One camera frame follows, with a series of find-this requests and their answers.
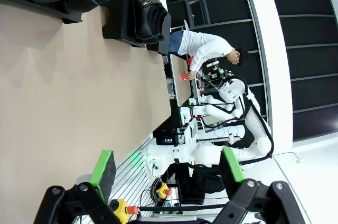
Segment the table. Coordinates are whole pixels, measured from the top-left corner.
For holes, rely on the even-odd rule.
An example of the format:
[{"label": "table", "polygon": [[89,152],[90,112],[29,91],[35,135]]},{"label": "table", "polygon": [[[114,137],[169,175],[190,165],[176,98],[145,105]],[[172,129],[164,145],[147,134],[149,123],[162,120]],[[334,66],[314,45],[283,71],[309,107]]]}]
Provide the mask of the table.
[{"label": "table", "polygon": [[0,4],[0,223],[32,223],[49,186],[117,164],[171,114],[162,56],[83,22]]},{"label": "table", "polygon": [[177,105],[181,107],[191,96],[190,81],[181,80],[181,74],[188,73],[186,61],[175,55],[170,55],[170,63],[173,71],[173,80]]}]

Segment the yellow object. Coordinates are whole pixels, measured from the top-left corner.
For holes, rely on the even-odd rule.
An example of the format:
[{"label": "yellow object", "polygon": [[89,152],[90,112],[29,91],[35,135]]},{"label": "yellow object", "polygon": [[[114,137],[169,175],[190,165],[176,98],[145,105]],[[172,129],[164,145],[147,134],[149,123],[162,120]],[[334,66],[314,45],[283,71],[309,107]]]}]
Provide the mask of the yellow object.
[{"label": "yellow object", "polygon": [[165,197],[167,196],[165,191],[169,191],[169,188],[166,183],[162,183],[161,187],[158,190],[156,190],[157,195],[160,199],[165,199]]},{"label": "yellow object", "polygon": [[128,207],[127,202],[124,199],[117,199],[110,205],[112,204],[118,204],[117,209],[116,207],[113,207],[114,214],[120,219],[122,224],[127,223],[129,221],[129,214],[126,211]]}]

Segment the blue jeans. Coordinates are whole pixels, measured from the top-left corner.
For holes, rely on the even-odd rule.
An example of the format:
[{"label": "blue jeans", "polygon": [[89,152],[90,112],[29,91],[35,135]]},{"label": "blue jeans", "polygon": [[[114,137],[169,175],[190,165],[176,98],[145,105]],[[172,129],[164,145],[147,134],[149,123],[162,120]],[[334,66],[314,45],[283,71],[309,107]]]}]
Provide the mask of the blue jeans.
[{"label": "blue jeans", "polygon": [[169,53],[177,55],[177,52],[179,51],[179,48],[182,43],[182,37],[183,37],[183,30],[176,31],[170,35],[169,39]]}]

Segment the wooden table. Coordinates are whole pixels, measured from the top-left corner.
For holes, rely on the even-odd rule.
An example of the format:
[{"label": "wooden table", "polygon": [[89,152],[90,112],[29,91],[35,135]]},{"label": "wooden table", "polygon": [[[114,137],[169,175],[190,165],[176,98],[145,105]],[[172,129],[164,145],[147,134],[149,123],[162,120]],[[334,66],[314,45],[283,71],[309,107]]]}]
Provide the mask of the wooden table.
[{"label": "wooden table", "polygon": [[103,149],[120,162],[171,110],[162,56],[104,40],[100,8],[70,25],[0,12],[0,223],[32,223],[49,186],[73,186]]},{"label": "wooden table", "polygon": [[177,105],[181,107],[185,101],[191,96],[190,81],[181,80],[181,74],[188,73],[186,60],[175,55],[170,55],[170,63],[173,71],[173,80],[175,86],[175,94]]}]

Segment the long-sleeve white shirt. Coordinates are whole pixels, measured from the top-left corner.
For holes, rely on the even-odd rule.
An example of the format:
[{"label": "long-sleeve white shirt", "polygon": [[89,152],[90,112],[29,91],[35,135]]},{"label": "long-sleeve white shirt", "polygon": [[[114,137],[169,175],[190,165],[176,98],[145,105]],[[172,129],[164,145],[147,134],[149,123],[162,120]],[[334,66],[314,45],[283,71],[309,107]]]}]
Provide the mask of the long-sleeve white shirt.
[{"label": "long-sleeve white shirt", "polygon": [[194,56],[190,70],[198,71],[206,60],[223,57],[232,49],[220,36],[184,30],[178,54]]}]

